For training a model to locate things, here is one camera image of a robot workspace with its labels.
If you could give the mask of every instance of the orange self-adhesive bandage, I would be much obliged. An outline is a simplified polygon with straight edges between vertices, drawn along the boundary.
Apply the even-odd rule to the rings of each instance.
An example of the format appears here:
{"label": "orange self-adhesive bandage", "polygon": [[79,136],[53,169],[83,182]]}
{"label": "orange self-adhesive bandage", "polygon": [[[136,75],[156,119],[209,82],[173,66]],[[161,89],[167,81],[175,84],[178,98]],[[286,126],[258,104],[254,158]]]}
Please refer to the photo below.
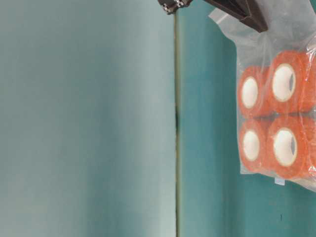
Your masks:
{"label": "orange self-adhesive bandage", "polygon": [[261,173],[269,169],[266,142],[269,122],[255,119],[246,121],[239,132],[240,160],[250,172]]}
{"label": "orange self-adhesive bandage", "polygon": [[281,116],[269,128],[267,156],[272,170],[284,179],[308,174],[310,149],[302,117]]}
{"label": "orange self-adhesive bandage", "polygon": [[272,108],[266,97],[268,68],[248,67],[241,75],[237,89],[239,109],[245,118],[267,116]]}
{"label": "orange self-adhesive bandage", "polygon": [[280,114],[307,112],[316,102],[316,69],[308,54],[284,51],[276,56],[268,76],[268,100]]}

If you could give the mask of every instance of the white label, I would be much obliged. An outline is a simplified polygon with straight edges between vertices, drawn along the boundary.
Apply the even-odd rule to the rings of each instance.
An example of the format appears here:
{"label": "white label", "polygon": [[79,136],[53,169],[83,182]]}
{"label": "white label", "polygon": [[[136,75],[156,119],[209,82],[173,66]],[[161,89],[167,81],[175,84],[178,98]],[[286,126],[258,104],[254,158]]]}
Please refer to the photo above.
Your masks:
{"label": "white label", "polygon": [[285,180],[284,179],[280,179],[280,178],[275,178],[275,184],[284,186],[285,185]]}

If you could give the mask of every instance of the gray wall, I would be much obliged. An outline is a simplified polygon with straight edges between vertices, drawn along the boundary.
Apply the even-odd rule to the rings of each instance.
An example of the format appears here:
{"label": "gray wall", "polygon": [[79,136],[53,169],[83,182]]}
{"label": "gray wall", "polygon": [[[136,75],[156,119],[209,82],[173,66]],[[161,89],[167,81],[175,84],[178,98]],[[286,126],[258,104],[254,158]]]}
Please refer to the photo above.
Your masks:
{"label": "gray wall", "polygon": [[175,236],[173,18],[3,0],[0,236]]}

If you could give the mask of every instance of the teal wall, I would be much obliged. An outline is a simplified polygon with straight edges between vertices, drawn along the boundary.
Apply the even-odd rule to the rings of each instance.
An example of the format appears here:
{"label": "teal wall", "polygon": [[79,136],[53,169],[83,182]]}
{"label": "teal wall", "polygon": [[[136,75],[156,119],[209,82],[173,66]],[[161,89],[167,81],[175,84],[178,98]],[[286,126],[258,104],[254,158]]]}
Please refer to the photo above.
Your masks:
{"label": "teal wall", "polygon": [[181,237],[314,237],[316,193],[240,175],[236,47],[193,1],[177,15]]}
{"label": "teal wall", "polygon": [[3,0],[0,236],[175,236],[173,18]]}

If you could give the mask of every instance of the plastic bag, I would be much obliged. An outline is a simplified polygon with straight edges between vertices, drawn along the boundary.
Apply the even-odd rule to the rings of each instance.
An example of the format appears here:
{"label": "plastic bag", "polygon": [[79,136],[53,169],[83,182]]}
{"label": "plastic bag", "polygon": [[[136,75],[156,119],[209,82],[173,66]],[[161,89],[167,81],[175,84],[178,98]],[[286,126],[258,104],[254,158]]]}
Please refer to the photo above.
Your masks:
{"label": "plastic bag", "polygon": [[237,133],[242,174],[316,192],[316,15],[309,0],[257,0],[258,33],[219,9],[210,14],[237,47]]}

